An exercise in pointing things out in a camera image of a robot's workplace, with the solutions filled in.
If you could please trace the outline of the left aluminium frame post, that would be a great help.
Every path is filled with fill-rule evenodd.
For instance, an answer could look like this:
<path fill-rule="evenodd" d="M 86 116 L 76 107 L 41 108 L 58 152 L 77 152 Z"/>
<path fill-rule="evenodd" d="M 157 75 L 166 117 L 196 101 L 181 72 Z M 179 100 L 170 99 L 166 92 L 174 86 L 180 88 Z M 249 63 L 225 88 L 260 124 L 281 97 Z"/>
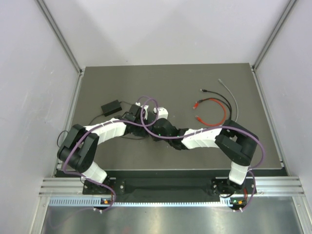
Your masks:
<path fill-rule="evenodd" d="M 78 74 L 81 74 L 83 69 L 78 64 L 77 59 L 75 58 L 72 50 L 70 49 L 63 33 L 61 32 L 57 22 L 55 21 L 51 11 L 49 10 L 47 4 L 44 0 L 35 0 L 35 3 L 39 7 L 40 11 L 42 12 L 43 16 L 45 17 L 46 21 L 48 22 L 50 28 L 52 29 L 53 33 L 55 34 L 58 42 L 60 43 L 62 49 L 66 53 L 68 59 L 70 60 L 72 66 L 74 69 L 78 72 Z"/>

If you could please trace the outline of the aluminium frame post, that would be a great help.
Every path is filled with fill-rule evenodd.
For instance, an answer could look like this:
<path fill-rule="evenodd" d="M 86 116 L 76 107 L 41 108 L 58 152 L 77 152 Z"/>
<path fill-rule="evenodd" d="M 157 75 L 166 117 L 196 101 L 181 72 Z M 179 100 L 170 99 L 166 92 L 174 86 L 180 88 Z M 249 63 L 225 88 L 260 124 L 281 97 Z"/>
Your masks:
<path fill-rule="evenodd" d="M 78 74 L 81 74 L 83 69 L 78 64 L 77 59 L 75 58 L 72 50 L 70 49 L 63 33 L 61 32 L 57 22 L 55 21 L 51 11 L 49 10 L 47 4 L 44 0 L 35 0 L 35 3 L 39 7 L 40 11 L 42 12 L 43 16 L 45 17 L 46 21 L 48 22 L 50 28 L 52 29 L 53 33 L 55 34 L 58 42 L 60 43 L 62 49 L 66 53 L 68 59 L 70 60 L 72 66 L 74 69 L 78 72 Z"/>
<path fill-rule="evenodd" d="M 290 16 L 291 12 L 295 8 L 298 0 L 289 0 L 282 11 L 282 14 L 278 18 L 276 24 L 274 25 L 269 37 L 267 38 L 264 46 L 262 47 L 259 55 L 257 56 L 254 64 L 251 66 L 253 72 L 255 72 L 259 67 L 263 59 L 265 58 L 266 54 L 268 53 L 270 47 L 273 45 L 275 39 L 277 38 L 280 30 L 282 29 L 283 25 L 287 21 L 288 17 Z"/>

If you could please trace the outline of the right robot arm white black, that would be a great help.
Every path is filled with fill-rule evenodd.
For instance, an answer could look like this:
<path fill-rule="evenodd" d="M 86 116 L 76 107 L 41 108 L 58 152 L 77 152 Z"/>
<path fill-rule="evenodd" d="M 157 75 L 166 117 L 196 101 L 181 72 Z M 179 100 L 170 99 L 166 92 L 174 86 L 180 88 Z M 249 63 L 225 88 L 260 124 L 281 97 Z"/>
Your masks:
<path fill-rule="evenodd" d="M 178 129 L 167 119 L 161 118 L 148 128 L 155 141 L 164 140 L 177 150 L 195 148 L 218 148 L 232 162 L 228 177 L 228 188 L 239 193 L 245 188 L 245 178 L 259 142 L 258 136 L 238 123 L 227 120 L 223 125 L 211 129 Z"/>

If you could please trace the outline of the right aluminium frame post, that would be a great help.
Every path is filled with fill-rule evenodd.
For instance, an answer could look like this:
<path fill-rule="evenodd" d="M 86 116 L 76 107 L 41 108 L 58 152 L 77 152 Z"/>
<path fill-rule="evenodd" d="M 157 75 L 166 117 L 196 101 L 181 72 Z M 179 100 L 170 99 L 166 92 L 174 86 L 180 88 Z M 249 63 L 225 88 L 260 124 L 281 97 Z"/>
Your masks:
<path fill-rule="evenodd" d="M 276 24 L 274 25 L 269 37 L 267 38 L 264 46 L 262 47 L 259 55 L 257 56 L 254 64 L 251 66 L 253 72 L 255 72 L 259 67 L 263 59 L 265 58 L 266 54 L 268 53 L 270 47 L 273 45 L 275 39 L 277 38 L 280 30 L 282 29 L 283 25 L 287 21 L 288 17 L 290 16 L 291 12 L 295 8 L 298 0 L 289 0 L 282 11 L 282 14 L 278 18 Z"/>

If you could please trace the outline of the aluminium front rail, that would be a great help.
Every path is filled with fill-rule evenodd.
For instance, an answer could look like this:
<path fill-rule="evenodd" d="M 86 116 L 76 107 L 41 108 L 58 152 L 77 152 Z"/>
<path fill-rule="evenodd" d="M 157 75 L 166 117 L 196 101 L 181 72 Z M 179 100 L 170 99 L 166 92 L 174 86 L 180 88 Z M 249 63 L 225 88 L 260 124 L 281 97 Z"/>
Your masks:
<path fill-rule="evenodd" d="M 257 176 L 255 187 L 258 196 L 300 196 L 304 190 L 295 176 Z M 39 196 L 82 195 L 83 184 L 78 177 L 45 178 Z"/>

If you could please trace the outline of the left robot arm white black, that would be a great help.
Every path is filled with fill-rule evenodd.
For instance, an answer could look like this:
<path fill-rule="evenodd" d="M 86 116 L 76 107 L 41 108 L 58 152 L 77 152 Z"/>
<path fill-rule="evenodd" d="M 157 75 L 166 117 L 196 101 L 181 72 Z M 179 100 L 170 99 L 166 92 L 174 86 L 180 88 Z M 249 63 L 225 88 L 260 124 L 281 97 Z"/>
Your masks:
<path fill-rule="evenodd" d="M 93 126 L 75 124 L 59 147 L 57 158 L 63 162 L 65 173 L 90 179 L 99 193 L 106 193 L 111 182 L 107 179 L 107 173 L 94 162 L 97 146 L 128 134 L 142 138 L 148 135 L 140 123 L 126 119 L 112 118 Z"/>

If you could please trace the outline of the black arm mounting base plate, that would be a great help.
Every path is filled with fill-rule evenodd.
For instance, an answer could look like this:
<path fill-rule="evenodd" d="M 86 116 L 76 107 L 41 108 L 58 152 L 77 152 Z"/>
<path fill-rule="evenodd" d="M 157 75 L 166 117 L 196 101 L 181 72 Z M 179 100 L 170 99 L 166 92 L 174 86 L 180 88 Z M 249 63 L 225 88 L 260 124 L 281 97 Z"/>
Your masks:
<path fill-rule="evenodd" d="M 118 202 L 210 202 L 228 195 L 250 195 L 253 181 L 242 185 L 228 179 L 228 169 L 217 170 L 108 170 L 105 184 Z"/>

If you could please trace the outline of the black power adapter brick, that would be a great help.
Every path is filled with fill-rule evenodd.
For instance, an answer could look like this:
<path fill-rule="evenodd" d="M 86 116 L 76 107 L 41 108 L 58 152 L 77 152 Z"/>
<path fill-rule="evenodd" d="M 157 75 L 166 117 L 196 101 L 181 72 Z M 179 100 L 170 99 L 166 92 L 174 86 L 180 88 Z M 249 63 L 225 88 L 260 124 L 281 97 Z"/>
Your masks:
<path fill-rule="evenodd" d="M 120 102 L 116 99 L 101 106 L 102 113 L 105 117 L 115 114 L 122 110 Z"/>

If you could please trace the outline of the black ethernet cable short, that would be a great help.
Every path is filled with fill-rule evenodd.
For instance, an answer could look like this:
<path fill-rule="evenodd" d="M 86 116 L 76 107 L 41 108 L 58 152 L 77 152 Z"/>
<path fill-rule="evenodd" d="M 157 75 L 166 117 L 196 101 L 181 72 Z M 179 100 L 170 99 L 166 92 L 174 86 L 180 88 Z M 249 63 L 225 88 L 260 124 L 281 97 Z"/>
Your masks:
<path fill-rule="evenodd" d="M 229 104 L 227 101 L 223 101 L 223 100 L 215 98 L 215 97 L 209 97 L 209 98 L 205 98 L 205 99 L 200 99 L 200 100 L 195 102 L 195 105 L 193 106 L 193 108 L 195 109 L 196 105 L 199 105 L 200 103 L 202 103 L 204 101 L 208 101 L 208 100 L 215 100 L 215 101 L 218 101 L 221 104 L 223 104 L 223 106 L 226 106 L 227 109 L 229 110 L 229 114 L 226 114 L 226 119 L 231 119 L 232 118 L 232 106 L 231 106 L 231 104 Z"/>

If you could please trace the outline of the black ethernet cable long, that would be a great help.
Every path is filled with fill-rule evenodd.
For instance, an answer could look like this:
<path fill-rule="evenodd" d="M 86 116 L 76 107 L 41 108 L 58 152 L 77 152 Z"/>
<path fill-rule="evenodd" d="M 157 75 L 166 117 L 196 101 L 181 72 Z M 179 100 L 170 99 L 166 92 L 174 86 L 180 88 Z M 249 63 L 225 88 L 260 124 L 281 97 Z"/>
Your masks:
<path fill-rule="evenodd" d="M 232 113 L 233 113 L 233 109 L 232 109 L 232 105 L 230 104 L 229 100 L 223 96 L 222 94 L 218 93 L 218 92 L 215 92 L 215 91 L 209 91 L 207 89 L 200 89 L 201 92 L 204 92 L 204 93 L 210 93 L 210 94 L 214 94 L 214 95 L 217 95 L 219 97 L 221 97 L 222 99 L 217 99 L 218 101 L 221 101 L 223 104 L 225 104 L 229 110 L 229 116 L 228 116 L 228 119 L 231 119 L 232 118 Z"/>

